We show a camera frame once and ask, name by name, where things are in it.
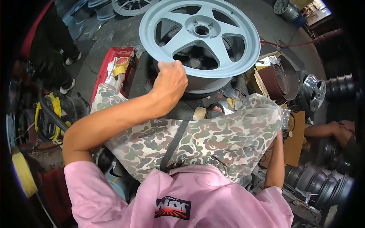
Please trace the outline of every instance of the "camouflage pants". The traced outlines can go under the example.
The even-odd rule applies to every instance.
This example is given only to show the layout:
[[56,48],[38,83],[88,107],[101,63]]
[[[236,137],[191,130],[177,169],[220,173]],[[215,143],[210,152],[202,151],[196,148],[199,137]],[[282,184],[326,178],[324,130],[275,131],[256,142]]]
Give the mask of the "camouflage pants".
[[[127,100],[112,85],[101,83],[91,112]],[[105,145],[142,182],[152,169],[159,168],[181,122],[150,120],[118,133]],[[243,108],[233,114],[190,121],[168,167],[214,165],[226,177],[239,182],[251,174],[282,122],[281,108],[275,102],[252,94]]]

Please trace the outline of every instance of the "concrete floor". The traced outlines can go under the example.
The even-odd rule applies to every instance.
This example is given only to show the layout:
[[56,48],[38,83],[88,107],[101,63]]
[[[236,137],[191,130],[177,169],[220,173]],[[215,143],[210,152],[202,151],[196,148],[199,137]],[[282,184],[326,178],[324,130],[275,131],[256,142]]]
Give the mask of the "concrete floor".
[[[293,23],[287,23],[273,12],[271,5],[262,0],[229,0],[245,13],[255,25],[260,37],[264,40],[281,44],[306,43],[312,39],[302,29],[295,28]],[[134,46],[138,50],[137,56],[140,59],[139,66],[134,78],[132,88],[139,88],[134,96],[141,96],[147,92],[145,82],[151,70],[151,60],[139,39],[139,24],[143,15],[125,18],[115,17],[107,22],[99,22],[96,15],[89,18],[84,24],[68,24],[69,30],[76,40],[76,44],[83,52],[82,59],[68,67],[71,74],[76,78],[76,84],[72,91],[80,92],[86,100],[91,100],[92,91],[97,79],[104,57],[110,47]],[[294,68],[298,71],[304,69],[315,74],[319,79],[325,79],[325,73],[320,58],[313,44],[302,47],[276,48],[269,44],[261,47],[261,54],[273,51],[281,51],[287,57]],[[170,114],[169,118],[189,119],[193,109],[180,102]],[[315,124],[325,123],[326,104],[315,114]]]

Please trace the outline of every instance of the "black pants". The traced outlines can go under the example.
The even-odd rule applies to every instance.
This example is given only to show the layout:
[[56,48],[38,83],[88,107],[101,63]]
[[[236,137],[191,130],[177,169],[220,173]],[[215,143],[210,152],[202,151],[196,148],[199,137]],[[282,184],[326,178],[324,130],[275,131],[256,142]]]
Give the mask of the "black pants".
[[61,49],[66,58],[75,59],[80,53],[52,3],[37,26],[30,50],[30,62],[46,89],[59,89],[61,86],[67,89],[72,84],[72,77],[59,53]]

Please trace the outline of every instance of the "pink t-shirt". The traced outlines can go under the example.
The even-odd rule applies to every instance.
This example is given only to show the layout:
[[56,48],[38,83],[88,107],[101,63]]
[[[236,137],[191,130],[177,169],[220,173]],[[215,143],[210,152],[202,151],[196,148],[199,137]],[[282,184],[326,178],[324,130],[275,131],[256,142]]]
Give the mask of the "pink t-shirt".
[[79,227],[290,227],[293,213],[270,187],[253,196],[215,167],[189,165],[170,175],[157,169],[128,205],[92,162],[65,167],[72,213]]

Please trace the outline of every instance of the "black vacuum hose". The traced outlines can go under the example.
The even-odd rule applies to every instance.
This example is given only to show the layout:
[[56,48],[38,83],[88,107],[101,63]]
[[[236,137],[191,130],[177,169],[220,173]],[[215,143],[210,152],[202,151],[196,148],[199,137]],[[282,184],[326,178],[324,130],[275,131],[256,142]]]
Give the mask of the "black vacuum hose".
[[65,122],[61,120],[60,117],[57,116],[56,113],[50,107],[48,107],[47,103],[43,99],[43,88],[40,88],[39,94],[38,94],[38,100],[41,104],[42,110],[44,113],[48,116],[48,118],[51,119],[51,121],[54,122],[63,132],[66,132],[69,127]]
[[47,138],[40,129],[37,131],[37,135],[38,135],[39,139],[42,140],[42,142],[44,142],[44,143],[52,141],[49,138]]

